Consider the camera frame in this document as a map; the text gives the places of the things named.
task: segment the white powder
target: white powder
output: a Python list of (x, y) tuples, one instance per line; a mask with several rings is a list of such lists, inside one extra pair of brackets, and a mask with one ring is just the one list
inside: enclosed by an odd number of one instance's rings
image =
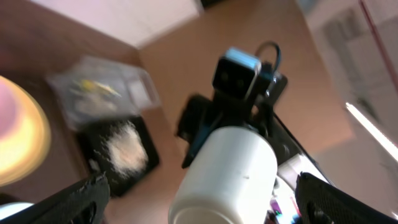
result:
[(106, 147), (113, 168), (121, 177), (128, 178), (145, 169), (148, 156), (131, 122), (126, 122), (115, 129), (113, 135), (106, 141)]

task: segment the fluorescent light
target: fluorescent light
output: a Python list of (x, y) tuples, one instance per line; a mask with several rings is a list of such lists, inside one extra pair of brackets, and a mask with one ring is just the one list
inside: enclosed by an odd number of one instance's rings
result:
[(398, 148), (375, 125), (370, 122), (354, 105), (346, 103), (349, 112), (371, 133), (376, 141), (398, 162)]

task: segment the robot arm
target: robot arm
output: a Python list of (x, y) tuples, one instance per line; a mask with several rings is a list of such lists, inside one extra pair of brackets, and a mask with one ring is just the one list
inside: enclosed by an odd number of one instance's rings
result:
[(286, 83), (238, 49), (220, 58), (213, 100), (192, 97), (178, 126), (190, 143), (183, 163), (190, 168), (170, 207), (170, 224), (264, 223), (277, 158), (266, 140), (268, 119), (253, 116), (252, 108), (272, 108), (270, 96), (277, 99), (275, 91)]

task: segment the clear plastic packaging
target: clear plastic packaging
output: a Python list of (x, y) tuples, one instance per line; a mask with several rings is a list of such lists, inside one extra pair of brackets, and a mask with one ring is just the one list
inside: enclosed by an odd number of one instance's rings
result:
[(137, 115), (160, 105), (148, 73), (109, 60), (83, 57), (70, 70), (47, 79), (72, 130), (102, 119)]

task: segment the yellow lamp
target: yellow lamp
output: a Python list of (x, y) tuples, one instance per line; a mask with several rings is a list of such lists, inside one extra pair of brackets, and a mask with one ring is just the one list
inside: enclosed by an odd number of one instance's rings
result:
[(0, 186), (33, 172), (50, 146), (49, 122), (21, 87), (0, 76)]

